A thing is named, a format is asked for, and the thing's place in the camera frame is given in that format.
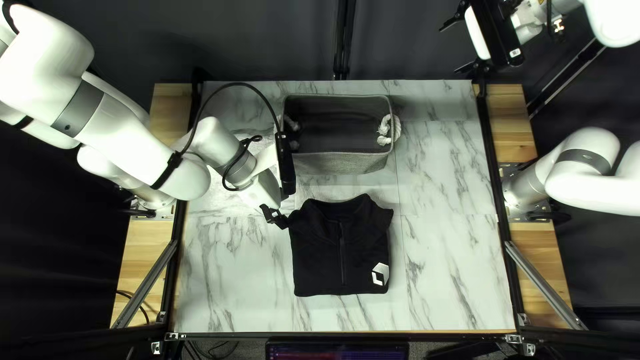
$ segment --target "mounting plate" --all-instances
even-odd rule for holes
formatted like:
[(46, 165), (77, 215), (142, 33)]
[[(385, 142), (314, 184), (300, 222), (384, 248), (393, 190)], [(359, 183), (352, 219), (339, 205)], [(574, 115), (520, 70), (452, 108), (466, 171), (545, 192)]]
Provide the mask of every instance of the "mounting plate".
[[(500, 179), (504, 180), (511, 176), (516, 176), (520, 172), (517, 165), (520, 163), (498, 163), (498, 173), (500, 174)], [(504, 207), (507, 210), (507, 217), (509, 218), (509, 222), (549, 222), (549, 219), (535, 219), (528, 220), (527, 210), (521, 210), (514, 206), (504, 203)], [(533, 208), (536, 213), (551, 213), (551, 206), (549, 205), (549, 200), (545, 199), (541, 202), (534, 204)]]

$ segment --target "black backdrop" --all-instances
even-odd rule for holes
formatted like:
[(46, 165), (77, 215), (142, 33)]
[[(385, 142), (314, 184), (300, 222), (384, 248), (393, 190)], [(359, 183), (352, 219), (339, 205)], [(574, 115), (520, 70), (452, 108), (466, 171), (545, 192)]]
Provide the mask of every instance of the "black backdrop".
[[(146, 108), (155, 82), (188, 81), (194, 66), (219, 80), (322, 80), (332, 74), (337, 1), (33, 3), (84, 34), (95, 47), (93, 68)], [(359, 1), (350, 78), (462, 77), (452, 70), (475, 58), (464, 25), (437, 32), (456, 5), (455, 0)], [(544, 34), (525, 44), (525, 64), (497, 74), (495, 81), (523, 83), (531, 98), (593, 37), (583, 9), (570, 14), (566, 28), (563, 44)], [(639, 44), (608, 49), (596, 59), (532, 122), (540, 152), (586, 124), (627, 132), (625, 143), (640, 139), (638, 60)], [(11, 174), (2, 177), (3, 245), (10, 251), (3, 252), (0, 266), (8, 269), (3, 285), (12, 286), (3, 291), (2, 316), (38, 321), (60, 316), (55, 324), (67, 330), (107, 326), (126, 220), (111, 211), (118, 206), (115, 196), (77, 169), (73, 151), (43, 146), (6, 127), (0, 127), (0, 136), (3, 170)], [(640, 270), (638, 219), (567, 211), (574, 220), (559, 227), (558, 237), (574, 305), (640, 305), (632, 276)], [(616, 276), (618, 281), (609, 278)], [(16, 279), (28, 281), (15, 285)], [(18, 329), (46, 332), (53, 323)]]

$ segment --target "white rope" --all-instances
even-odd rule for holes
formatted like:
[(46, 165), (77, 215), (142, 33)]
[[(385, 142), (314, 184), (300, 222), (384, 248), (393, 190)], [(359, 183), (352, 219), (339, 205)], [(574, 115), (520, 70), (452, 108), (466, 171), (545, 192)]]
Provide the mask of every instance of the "white rope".
[(390, 130), (389, 120), (391, 120), (391, 114), (386, 114), (385, 117), (382, 118), (380, 126), (378, 126), (378, 134), (380, 134), (380, 136), (378, 136), (378, 144), (380, 146), (385, 146), (392, 141), (397, 141), (402, 133), (400, 118), (397, 115), (394, 115), (394, 139), (391, 140), (391, 138), (386, 137), (385, 135), (388, 134)]

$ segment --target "marble surface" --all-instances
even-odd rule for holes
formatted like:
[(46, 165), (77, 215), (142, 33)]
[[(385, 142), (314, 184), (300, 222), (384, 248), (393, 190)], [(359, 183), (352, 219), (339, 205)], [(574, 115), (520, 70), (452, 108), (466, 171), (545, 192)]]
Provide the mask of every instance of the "marble surface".
[[(222, 83), (207, 83), (205, 98)], [(282, 112), (292, 93), (391, 96), (403, 134), (385, 168), (357, 176), (298, 176), (283, 213), (308, 198), (368, 193), (394, 210), (386, 294), (293, 295), (289, 233), (244, 205), (212, 172), (210, 191), (189, 203), (174, 330), (178, 332), (469, 331), (513, 329), (483, 140), (469, 81), (252, 83)], [(238, 138), (273, 121), (249, 89), (206, 106)]]

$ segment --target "zipper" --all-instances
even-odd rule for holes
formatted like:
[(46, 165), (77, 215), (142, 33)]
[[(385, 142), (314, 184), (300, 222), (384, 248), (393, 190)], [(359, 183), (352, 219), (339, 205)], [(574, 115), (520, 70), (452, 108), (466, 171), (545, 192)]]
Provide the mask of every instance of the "zipper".
[(340, 245), (339, 245), (339, 249), (340, 249), (340, 274), (342, 276), (342, 285), (347, 285), (347, 269), (346, 269), (346, 265), (345, 265), (345, 256), (344, 256), (344, 233), (342, 232), (342, 223), (339, 222), (338, 225), (340, 226)]

